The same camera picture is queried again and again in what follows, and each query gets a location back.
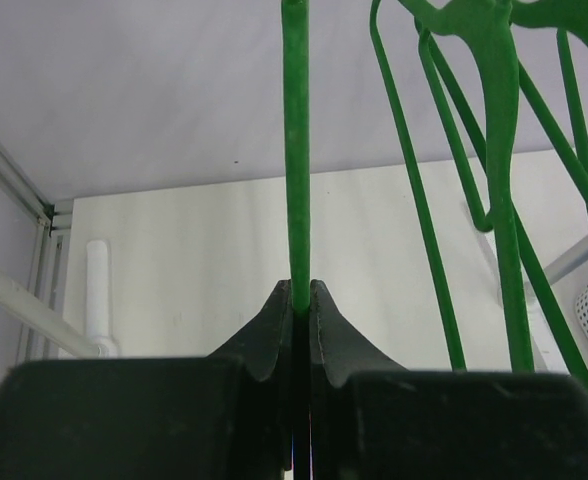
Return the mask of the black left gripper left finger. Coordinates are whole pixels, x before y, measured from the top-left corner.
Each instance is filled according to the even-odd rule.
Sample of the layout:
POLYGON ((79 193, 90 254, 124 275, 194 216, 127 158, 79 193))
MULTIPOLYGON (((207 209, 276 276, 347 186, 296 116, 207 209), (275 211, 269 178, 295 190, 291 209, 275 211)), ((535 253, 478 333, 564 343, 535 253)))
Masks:
POLYGON ((204 357, 50 360, 0 385, 0 479, 280 479, 290 285, 204 357))

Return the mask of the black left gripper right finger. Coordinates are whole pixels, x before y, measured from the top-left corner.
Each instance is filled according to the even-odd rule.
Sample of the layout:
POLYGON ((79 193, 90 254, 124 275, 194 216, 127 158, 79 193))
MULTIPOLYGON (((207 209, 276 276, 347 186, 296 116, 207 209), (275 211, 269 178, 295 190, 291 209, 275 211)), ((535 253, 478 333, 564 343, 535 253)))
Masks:
POLYGON ((408 370, 311 284, 317 479, 588 479, 588 392, 560 374, 408 370))

